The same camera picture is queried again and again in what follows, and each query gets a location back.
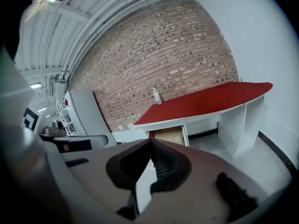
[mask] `plastic bottle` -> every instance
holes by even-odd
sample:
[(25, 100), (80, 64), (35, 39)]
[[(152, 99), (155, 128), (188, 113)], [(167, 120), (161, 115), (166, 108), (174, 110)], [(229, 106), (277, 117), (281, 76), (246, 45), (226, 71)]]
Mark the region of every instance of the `plastic bottle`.
[(156, 90), (156, 88), (153, 88), (153, 93), (154, 93), (154, 97), (155, 97), (155, 102), (159, 105), (162, 103), (159, 92)]

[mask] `red tabletop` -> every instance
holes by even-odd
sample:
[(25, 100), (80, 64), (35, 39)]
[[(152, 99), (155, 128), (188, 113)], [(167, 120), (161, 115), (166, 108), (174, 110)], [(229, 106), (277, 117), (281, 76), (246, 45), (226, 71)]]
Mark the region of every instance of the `red tabletop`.
[(134, 125), (226, 110), (249, 102), (267, 93), (272, 87), (271, 83), (229, 82), (221, 84), (164, 101), (160, 105), (154, 104)]

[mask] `brick wall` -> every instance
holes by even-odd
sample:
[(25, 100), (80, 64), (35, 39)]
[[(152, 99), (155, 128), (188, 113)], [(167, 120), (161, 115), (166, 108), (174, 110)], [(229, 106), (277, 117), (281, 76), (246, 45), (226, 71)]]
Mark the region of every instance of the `brick wall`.
[(154, 103), (238, 81), (221, 32), (194, 0), (167, 0), (122, 19), (79, 65), (69, 90), (91, 89), (111, 131)]

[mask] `fluorescent light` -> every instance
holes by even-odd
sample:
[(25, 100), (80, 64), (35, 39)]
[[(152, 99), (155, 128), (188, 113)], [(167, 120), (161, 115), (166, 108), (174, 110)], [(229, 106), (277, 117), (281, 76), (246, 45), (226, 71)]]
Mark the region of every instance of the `fluorescent light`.
[(43, 109), (41, 109), (41, 110), (38, 110), (38, 112), (40, 112), (40, 111), (44, 111), (44, 110), (47, 110), (48, 108), (47, 107), (45, 107), (45, 108), (43, 108)]
[(41, 88), (42, 84), (41, 83), (36, 83), (36, 84), (32, 84), (30, 87), (32, 89), (36, 89), (36, 88)]

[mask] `table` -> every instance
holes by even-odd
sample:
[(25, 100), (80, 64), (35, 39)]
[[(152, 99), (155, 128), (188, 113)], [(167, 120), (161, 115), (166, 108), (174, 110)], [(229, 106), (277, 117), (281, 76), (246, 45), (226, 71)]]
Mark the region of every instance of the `table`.
[(236, 157), (253, 147), (262, 123), (264, 96), (272, 87), (271, 83), (221, 84), (154, 104), (134, 126), (146, 132), (181, 126), (189, 146), (190, 124), (200, 133), (218, 123), (219, 138)]

